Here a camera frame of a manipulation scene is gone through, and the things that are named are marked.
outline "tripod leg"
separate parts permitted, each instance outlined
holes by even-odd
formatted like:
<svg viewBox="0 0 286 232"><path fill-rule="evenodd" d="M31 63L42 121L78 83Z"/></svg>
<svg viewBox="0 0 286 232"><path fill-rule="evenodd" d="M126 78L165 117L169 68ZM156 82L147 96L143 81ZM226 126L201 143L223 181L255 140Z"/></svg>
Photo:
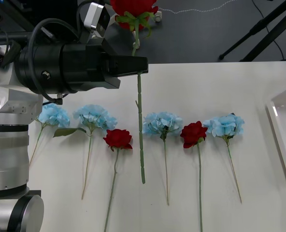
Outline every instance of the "tripod leg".
<svg viewBox="0 0 286 232"><path fill-rule="evenodd" d="M225 51L223 54L219 55L219 59L223 60L226 55L228 55L230 52L232 52L235 48L237 48L241 43L243 43L245 40L247 40L251 35L251 33L247 33L243 38L241 38L238 42L236 42L231 48L229 48L227 51Z"/></svg>
<svg viewBox="0 0 286 232"><path fill-rule="evenodd" d="M241 62L253 61L267 46L286 30L286 16L268 33Z"/></svg>
<svg viewBox="0 0 286 232"><path fill-rule="evenodd" d="M250 36L257 34L259 31L264 29L270 22L272 22L275 18L277 18L280 14L286 11L286 0L280 4L275 10L269 13L265 18L257 22L250 31L241 38L236 44L234 44L231 48L229 48L226 52L219 56L219 59L222 60L226 55L228 55L232 50L234 50L237 46L247 40Z"/></svg>

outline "white table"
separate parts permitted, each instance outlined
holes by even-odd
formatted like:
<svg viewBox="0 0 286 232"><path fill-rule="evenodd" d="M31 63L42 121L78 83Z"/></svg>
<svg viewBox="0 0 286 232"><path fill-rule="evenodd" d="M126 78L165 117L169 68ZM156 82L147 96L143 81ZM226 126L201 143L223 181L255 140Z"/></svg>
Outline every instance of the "white table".
<svg viewBox="0 0 286 232"><path fill-rule="evenodd" d="M168 139L170 202L166 205L163 142L144 139L146 184L140 176L136 76L122 77L120 89L94 89L68 96L70 113L99 104L117 117L117 127L133 135L133 152L118 161L108 232L198 232L199 165L194 149L180 138ZM245 120L244 135L230 148L243 204L235 187L225 143L208 135L201 146L204 232L286 232L286 175L265 110L269 96L286 85L286 62L150 65L142 76L143 116L169 111L185 125L234 112ZM78 121L72 118L71 125ZM30 126L31 156L39 123ZM43 232L101 232L116 153L100 131L90 160L85 198L81 192L88 138L52 138L45 128L30 171L30 189L41 189L45 204Z"/></svg>

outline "flower stem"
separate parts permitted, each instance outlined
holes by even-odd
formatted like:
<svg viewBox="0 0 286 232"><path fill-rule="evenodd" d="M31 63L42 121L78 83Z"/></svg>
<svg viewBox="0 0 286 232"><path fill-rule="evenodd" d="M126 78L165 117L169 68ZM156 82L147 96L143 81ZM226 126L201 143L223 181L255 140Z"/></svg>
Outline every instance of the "flower stem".
<svg viewBox="0 0 286 232"><path fill-rule="evenodd" d="M139 20L135 22L135 45L132 51L132 56L135 55L137 44L139 42ZM139 139L140 139L140 164L141 164L141 179L145 184L145 170L144 170L144 151L143 151L143 134L142 134L142 95L141 95L141 73L138 73L138 101L136 101L139 114Z"/></svg>
<svg viewBox="0 0 286 232"><path fill-rule="evenodd" d="M203 223L202 223L202 200L201 200L201 152L199 143L197 143L198 154L199 154L199 204L200 204L200 231L203 232Z"/></svg>
<svg viewBox="0 0 286 232"><path fill-rule="evenodd" d="M236 174L235 174L235 170L234 170L234 165L233 165L233 162L232 162L232 157L231 157L231 153L230 153L230 149L229 149L229 144L228 144L228 143L227 143L227 149L228 149L228 153L229 153L229 157L230 157L230 161L231 161L231 166L232 166L232 170L233 170L233 176L234 176L236 188L238 189L238 193L239 193L239 197L240 197L240 202L241 202L241 204L242 204L242 197L241 197L241 193L240 193L240 188L239 188L238 180L237 180L237 178L236 178Z"/></svg>
<svg viewBox="0 0 286 232"><path fill-rule="evenodd" d="M112 203L112 197L113 197L113 190L114 190L114 183L115 183L115 178L116 178L116 164L118 160L118 154L119 154L119 149L117 149L117 155L116 155L116 160L114 164L114 177L113 177L113 183L112 183L112 188L111 188L111 196L110 196L110 201L109 201L109 206L108 206L108 211L106 213L106 220L105 220L105 226L104 226L104 232L106 232L106 228L108 226L108 221L109 221L109 214L110 214L110 209L111 209L111 203Z"/></svg>
<svg viewBox="0 0 286 232"><path fill-rule="evenodd" d="M139 24L140 24L139 19L136 19L135 20L135 26L134 26L134 28L135 28L135 44L134 44L134 48L132 50L132 54L131 54L132 56L134 56L135 51L137 50L138 42L139 42Z"/></svg>
<svg viewBox="0 0 286 232"><path fill-rule="evenodd" d="M89 156L90 156L90 148L91 148L91 141L92 141L92 135L90 135L89 139L89 149L88 149L88 156L87 156L87 165L86 165L86 171L85 171L85 181L84 181L84 188L82 192L82 200L84 198L84 193L85 193L85 187L86 187L86 182L87 182L87 173L88 173L88 164L89 164Z"/></svg>
<svg viewBox="0 0 286 232"><path fill-rule="evenodd" d="M29 167L31 166L31 162L32 162L32 160L34 158L34 155L35 155L35 152L36 152L36 149L37 149L37 146L38 146L39 139L41 137L42 131L45 128L45 126L46 126L46 124L41 123L41 130L40 130L40 133L39 133L39 136L38 136L38 139L37 139L37 143L36 143L35 149L33 150L33 153L32 153L32 156L31 156L31 159L30 159L30 162L29 162Z"/></svg>
<svg viewBox="0 0 286 232"><path fill-rule="evenodd" d="M168 189L168 168L167 168L167 149L166 149L166 141L163 141L164 143L164 160L166 162L166 179L167 179L167 204L170 205L169 203L169 189Z"/></svg>

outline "dark floor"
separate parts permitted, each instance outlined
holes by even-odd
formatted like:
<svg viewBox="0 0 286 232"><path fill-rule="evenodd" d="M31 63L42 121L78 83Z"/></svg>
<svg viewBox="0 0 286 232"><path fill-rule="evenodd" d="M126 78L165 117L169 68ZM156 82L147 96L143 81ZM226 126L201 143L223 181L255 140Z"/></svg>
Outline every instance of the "dark floor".
<svg viewBox="0 0 286 232"><path fill-rule="evenodd" d="M155 5L175 12L187 9L210 10L221 6L227 0L158 0ZM254 0L266 16L284 0ZM85 17L87 9L82 9ZM276 19L268 27L272 29L283 17ZM243 37L252 26L261 19L261 15L251 0L232 1L220 9L200 13L195 11L173 14L163 11L163 20L155 24L150 21L152 35L147 30L140 32L141 48L137 56L148 57L149 63L198 63L219 62L218 56ZM13 31L14 27L1 22L1 27ZM267 34L264 29L248 39L231 52L223 62L241 60ZM112 25L108 28L105 38L117 53L131 55L132 34ZM276 39L286 58L286 30ZM255 61L281 60L281 53L274 43L270 44Z"/></svg>

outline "green leaf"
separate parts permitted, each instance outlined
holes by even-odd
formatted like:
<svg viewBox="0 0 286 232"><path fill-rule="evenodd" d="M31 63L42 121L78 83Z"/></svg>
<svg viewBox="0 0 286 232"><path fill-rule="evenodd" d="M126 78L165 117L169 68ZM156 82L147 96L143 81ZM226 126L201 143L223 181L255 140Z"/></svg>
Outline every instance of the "green leaf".
<svg viewBox="0 0 286 232"><path fill-rule="evenodd" d="M153 12L144 12L138 16L138 18L154 17Z"/></svg>
<svg viewBox="0 0 286 232"><path fill-rule="evenodd" d="M151 33L152 33L152 30L151 30L151 26L148 24L147 20L146 20L145 18L140 18L140 24L141 24L143 27L148 28L147 38L150 37L150 35L151 35Z"/></svg>
<svg viewBox="0 0 286 232"><path fill-rule="evenodd" d="M161 133L160 138L165 142L166 138L167 138L167 134L169 133L169 127L168 126L164 126L163 127L163 131Z"/></svg>
<svg viewBox="0 0 286 232"><path fill-rule="evenodd" d="M117 23L130 23L133 21L133 19L127 17L127 16L118 16L116 17L116 22Z"/></svg>
<svg viewBox="0 0 286 232"><path fill-rule="evenodd" d="M131 19L135 19L135 17L134 17L130 12L128 12L128 11L125 11L125 12L124 12L124 15L127 16L127 17L129 17L129 18L131 18Z"/></svg>
<svg viewBox="0 0 286 232"><path fill-rule="evenodd" d="M86 130L84 130L83 128L59 128L55 131L53 138L67 136L73 134L76 131L83 131L84 133L86 133Z"/></svg>

